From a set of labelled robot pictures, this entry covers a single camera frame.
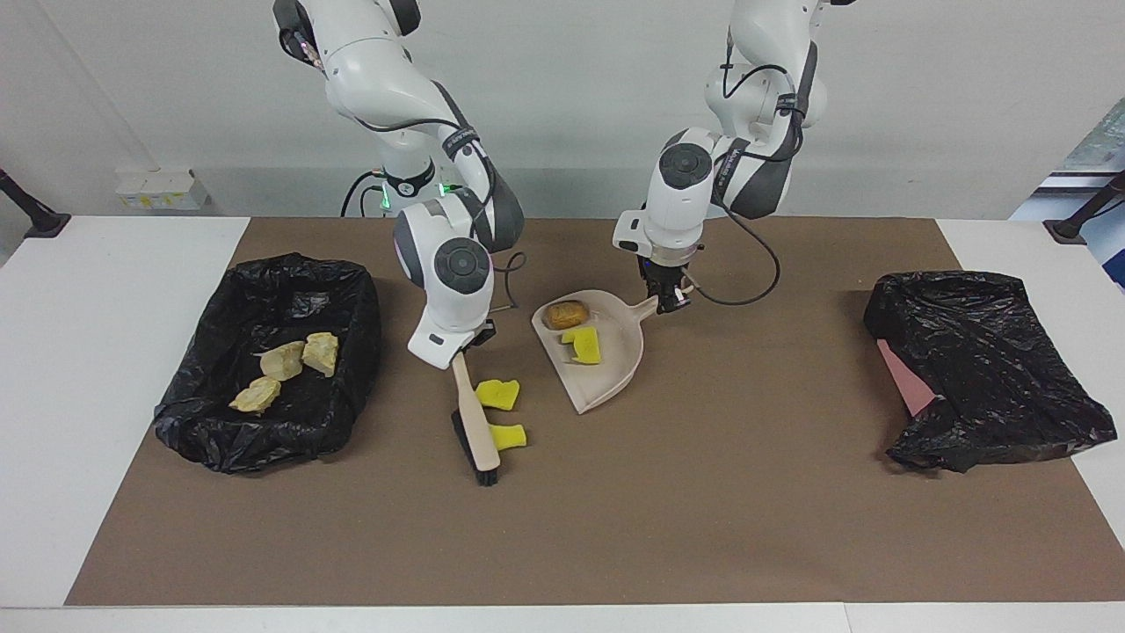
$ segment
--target blue object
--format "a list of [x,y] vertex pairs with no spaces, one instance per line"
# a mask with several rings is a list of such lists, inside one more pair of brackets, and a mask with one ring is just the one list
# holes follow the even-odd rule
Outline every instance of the blue object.
[[1118,284],[1125,286],[1125,250],[1110,257],[1105,268]]

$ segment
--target brown table mat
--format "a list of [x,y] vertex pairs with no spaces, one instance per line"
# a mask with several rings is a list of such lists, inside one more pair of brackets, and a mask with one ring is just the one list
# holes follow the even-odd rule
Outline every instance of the brown table mat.
[[[451,377],[405,350],[424,301],[390,221],[255,218],[233,260],[289,251],[376,277],[386,356],[351,444],[256,477],[188,463],[151,435],[70,605],[531,605],[1125,599],[1125,554],[1069,460],[902,473],[906,414],[861,324],[885,272],[951,269],[936,223],[767,218],[785,265],[753,307],[702,299],[645,324],[632,385],[575,416],[528,324],[587,287],[644,298],[612,223],[530,220],[522,306],[474,351],[519,379],[531,446],[478,488],[450,429]],[[709,223],[693,264],[748,295],[768,259]],[[502,300],[497,290],[497,301]]]

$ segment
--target white table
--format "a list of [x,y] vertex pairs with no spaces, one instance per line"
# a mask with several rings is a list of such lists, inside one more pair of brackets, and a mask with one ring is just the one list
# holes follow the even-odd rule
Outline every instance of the white table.
[[[75,217],[0,268],[0,631],[1106,632],[1125,603],[63,608],[245,218]],[[1038,223],[940,220],[966,269],[1024,279],[1087,391],[1125,421],[1125,297]],[[104,395],[114,395],[106,399]],[[83,429],[97,427],[90,437]],[[1125,443],[1074,459],[1125,542]]]

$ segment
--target yellow foam piece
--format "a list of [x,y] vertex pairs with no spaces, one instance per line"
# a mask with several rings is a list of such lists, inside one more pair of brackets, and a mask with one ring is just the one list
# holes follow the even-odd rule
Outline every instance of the yellow foam piece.
[[574,345],[576,363],[583,365],[600,365],[602,349],[597,345],[597,331],[593,327],[575,328],[562,333],[562,344]]
[[520,396],[520,381],[485,381],[477,386],[477,400],[489,409],[511,412]]
[[493,444],[496,445],[496,451],[507,451],[528,445],[528,433],[523,431],[523,425],[510,427],[488,425],[488,431],[493,434]]

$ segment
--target pink object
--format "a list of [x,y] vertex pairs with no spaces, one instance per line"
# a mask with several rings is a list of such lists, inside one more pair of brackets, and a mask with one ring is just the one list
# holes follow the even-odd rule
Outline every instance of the pink object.
[[891,371],[891,377],[899,388],[902,401],[907,404],[907,409],[910,410],[911,416],[917,416],[936,398],[934,390],[929,389],[929,386],[911,372],[910,368],[907,368],[897,354],[891,352],[891,346],[886,345],[884,340],[879,340],[879,352],[883,354],[883,362]]

